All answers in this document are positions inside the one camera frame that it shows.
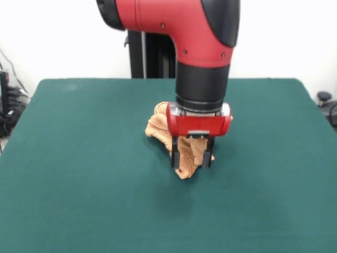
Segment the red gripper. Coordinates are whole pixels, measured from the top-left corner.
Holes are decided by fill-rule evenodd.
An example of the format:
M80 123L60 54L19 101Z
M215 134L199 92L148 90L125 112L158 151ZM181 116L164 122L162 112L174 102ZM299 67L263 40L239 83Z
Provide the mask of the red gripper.
M203 153L202 167L209 168L212 161L214 138L223 136L230 128L232 121L231 109L223 103L217 113L192 113L183 111L176 104L169 103L166 107L166 119L169 133L172 137L171 166L180 167L180 152L178 137L198 135L207 136L206 149Z

